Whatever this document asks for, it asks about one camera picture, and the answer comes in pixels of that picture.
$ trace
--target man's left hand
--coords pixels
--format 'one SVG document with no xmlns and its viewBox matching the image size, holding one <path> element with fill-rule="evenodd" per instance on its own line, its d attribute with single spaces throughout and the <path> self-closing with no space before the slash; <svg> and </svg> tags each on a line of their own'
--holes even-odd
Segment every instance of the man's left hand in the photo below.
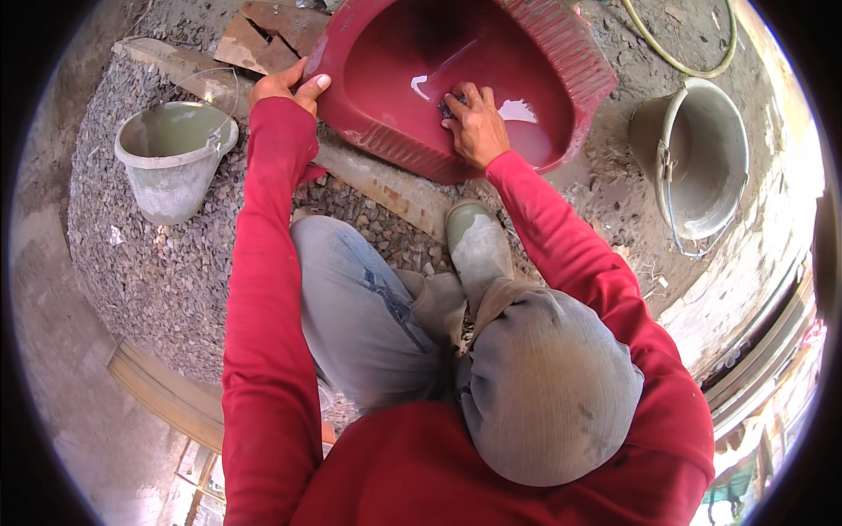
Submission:
<svg viewBox="0 0 842 526">
<path fill-rule="evenodd" d="M 292 65 L 290 69 L 284 70 L 280 73 L 272 73 L 266 77 L 261 78 L 257 84 L 254 85 L 252 91 L 248 92 L 248 109 L 251 111 L 254 105 L 258 103 L 261 98 L 267 97 L 286 97 L 296 101 L 296 104 L 303 109 L 309 111 L 313 117 L 316 116 L 316 98 L 321 95 L 324 90 L 330 86 L 330 76 L 316 75 L 307 82 L 304 82 L 296 94 L 293 95 L 290 88 L 296 85 L 301 80 L 301 74 L 304 72 L 304 66 L 307 64 L 307 57 L 302 57 L 301 60 Z"/>
</svg>

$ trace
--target concrete wall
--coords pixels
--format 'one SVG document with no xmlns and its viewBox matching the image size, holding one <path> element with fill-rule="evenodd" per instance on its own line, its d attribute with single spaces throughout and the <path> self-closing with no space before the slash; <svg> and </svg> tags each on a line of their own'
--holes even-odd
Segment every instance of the concrete wall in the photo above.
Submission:
<svg viewBox="0 0 842 526">
<path fill-rule="evenodd" d="M 156 524 L 186 444 L 106 371 L 115 338 L 79 290 L 65 240 L 77 129 L 111 43 L 143 4 L 101 2 L 54 72 L 24 149 L 9 247 L 16 336 L 31 395 L 56 453 L 106 524 Z"/>
</svg>

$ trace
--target red sleeve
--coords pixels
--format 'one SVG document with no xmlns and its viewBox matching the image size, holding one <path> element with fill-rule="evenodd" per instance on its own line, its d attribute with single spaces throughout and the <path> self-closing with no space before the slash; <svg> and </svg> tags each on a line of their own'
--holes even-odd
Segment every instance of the red sleeve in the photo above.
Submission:
<svg viewBox="0 0 842 526">
<path fill-rule="evenodd" d="M 265 98 L 249 124 L 245 205 L 229 280 L 222 410 L 226 523 L 283 524 L 322 461 L 316 372 L 301 332 L 292 192 L 318 152 L 316 120 Z"/>
<path fill-rule="evenodd" d="M 603 477 L 600 468 L 582 482 L 610 493 L 605 497 L 614 503 L 632 506 L 634 496 L 644 491 L 641 477 L 654 485 L 661 481 L 661 487 L 645 488 L 647 497 L 642 501 L 651 502 L 656 515 L 669 509 L 672 519 L 689 522 L 713 481 L 711 413 L 681 364 L 672 338 L 650 317 L 637 278 L 518 154 L 509 151 L 494 159 L 486 176 L 503 198 L 526 252 L 546 282 L 596 311 L 617 341 L 629 346 L 631 361 L 644 375 L 631 429 L 616 455 L 632 460 L 620 463 L 626 464 L 626 474 Z M 680 470 L 676 460 L 683 463 Z M 641 477 L 630 472 L 634 470 L 640 470 Z M 661 496 L 659 502 L 654 502 L 653 492 Z M 677 502 L 684 513 L 675 509 Z M 638 500 L 632 507 L 640 512 L 640 506 Z"/>
</svg>

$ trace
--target hand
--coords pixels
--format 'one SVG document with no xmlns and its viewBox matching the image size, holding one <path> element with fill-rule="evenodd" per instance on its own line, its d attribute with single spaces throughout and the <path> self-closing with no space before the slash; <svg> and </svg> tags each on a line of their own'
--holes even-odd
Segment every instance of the hand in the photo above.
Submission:
<svg viewBox="0 0 842 526">
<path fill-rule="evenodd" d="M 272 73 L 266 77 L 258 80 L 254 85 L 252 91 L 248 92 L 248 109 L 251 111 L 254 105 L 258 103 L 261 98 L 267 97 L 286 97 L 296 101 L 296 103 L 303 109 L 316 116 L 316 98 L 328 89 L 330 86 L 330 76 L 316 75 L 307 82 L 304 82 L 296 94 L 293 95 L 290 88 L 296 85 L 301 80 L 301 74 L 304 72 L 304 66 L 307 64 L 307 57 L 302 57 L 301 60 L 292 65 L 288 70 L 280 73 Z"/>
<path fill-rule="evenodd" d="M 498 155 L 512 149 L 503 117 L 494 105 L 494 91 L 489 87 L 477 90 L 473 82 L 462 82 L 453 93 L 465 95 L 467 105 L 447 93 L 445 104 L 456 118 L 442 120 L 441 125 L 453 132 L 453 148 L 484 170 Z"/>
</svg>

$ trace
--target red long-sleeve shirt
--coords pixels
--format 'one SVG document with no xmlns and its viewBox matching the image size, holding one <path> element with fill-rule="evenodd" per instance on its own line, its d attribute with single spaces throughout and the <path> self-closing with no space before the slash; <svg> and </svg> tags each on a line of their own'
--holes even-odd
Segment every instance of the red long-sleeve shirt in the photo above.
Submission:
<svg viewBox="0 0 842 526">
<path fill-rule="evenodd" d="M 322 462 L 316 374 L 301 332 L 291 195 L 316 122 L 287 98 L 251 115 L 222 376 L 228 524 L 677 524 L 713 480 L 710 413 L 637 279 L 516 153 L 486 171 L 546 282 L 594 309 L 645 375 L 626 442 L 564 486 L 509 482 L 455 404 L 419 401 L 351 424 Z"/>
</svg>

